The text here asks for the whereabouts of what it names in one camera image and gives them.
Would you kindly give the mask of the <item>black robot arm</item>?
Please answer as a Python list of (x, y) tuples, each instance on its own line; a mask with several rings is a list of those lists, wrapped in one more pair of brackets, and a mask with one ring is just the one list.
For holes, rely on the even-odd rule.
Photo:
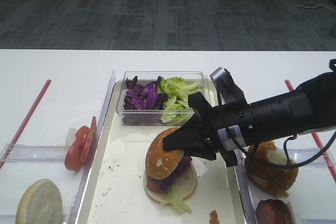
[(211, 74), (218, 105), (211, 106), (198, 92), (189, 95), (194, 115), (163, 140), (165, 151), (183, 150), (209, 161), (220, 154), (228, 167), (237, 165), (235, 150), (283, 137), (335, 129), (335, 60), (330, 71), (293, 91), (248, 103), (230, 72), (222, 67)]

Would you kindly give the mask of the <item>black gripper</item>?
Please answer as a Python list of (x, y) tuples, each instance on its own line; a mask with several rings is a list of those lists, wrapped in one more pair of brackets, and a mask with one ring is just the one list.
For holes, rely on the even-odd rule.
[[(220, 153), (226, 164), (226, 161), (233, 157), (227, 153), (220, 140), (219, 133), (224, 126), (220, 119), (220, 106), (212, 107), (200, 92), (191, 94), (188, 103), (195, 114), (180, 128), (164, 137), (163, 149), (183, 150), (186, 156), (208, 161), (215, 160), (216, 154)], [(230, 115), (239, 116), (239, 113), (231, 112)]]

